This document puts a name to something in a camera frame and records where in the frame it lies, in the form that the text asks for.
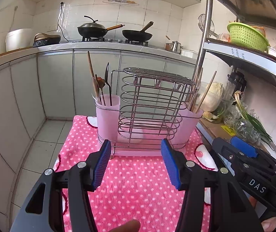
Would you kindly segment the right hand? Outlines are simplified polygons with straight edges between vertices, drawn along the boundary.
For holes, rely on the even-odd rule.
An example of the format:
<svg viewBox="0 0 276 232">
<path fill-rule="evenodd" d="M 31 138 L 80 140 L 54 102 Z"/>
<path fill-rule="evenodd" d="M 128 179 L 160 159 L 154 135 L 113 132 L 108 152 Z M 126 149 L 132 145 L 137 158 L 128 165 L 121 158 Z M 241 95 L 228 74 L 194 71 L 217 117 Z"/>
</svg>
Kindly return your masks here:
<svg viewBox="0 0 276 232">
<path fill-rule="evenodd" d="M 251 203 L 251 205 L 253 206 L 253 208 L 255 208 L 256 204 L 257 204 L 257 200 L 255 198 L 253 198 L 252 196 L 248 197 L 249 202 Z M 272 232 L 275 230 L 276 228 L 276 216 L 269 218 L 267 220 L 264 220 L 261 223 L 263 230 L 266 232 Z"/>
</svg>

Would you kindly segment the left hand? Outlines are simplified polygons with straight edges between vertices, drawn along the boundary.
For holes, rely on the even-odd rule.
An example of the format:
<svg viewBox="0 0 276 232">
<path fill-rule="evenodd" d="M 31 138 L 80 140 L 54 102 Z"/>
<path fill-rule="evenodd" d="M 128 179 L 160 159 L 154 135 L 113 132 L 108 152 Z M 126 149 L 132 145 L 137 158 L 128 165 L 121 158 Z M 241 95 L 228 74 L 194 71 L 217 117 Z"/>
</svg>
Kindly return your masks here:
<svg viewBox="0 0 276 232">
<path fill-rule="evenodd" d="M 110 232 L 139 232 L 140 227 L 141 223 L 138 220 L 133 219 L 119 227 L 111 229 Z"/>
</svg>

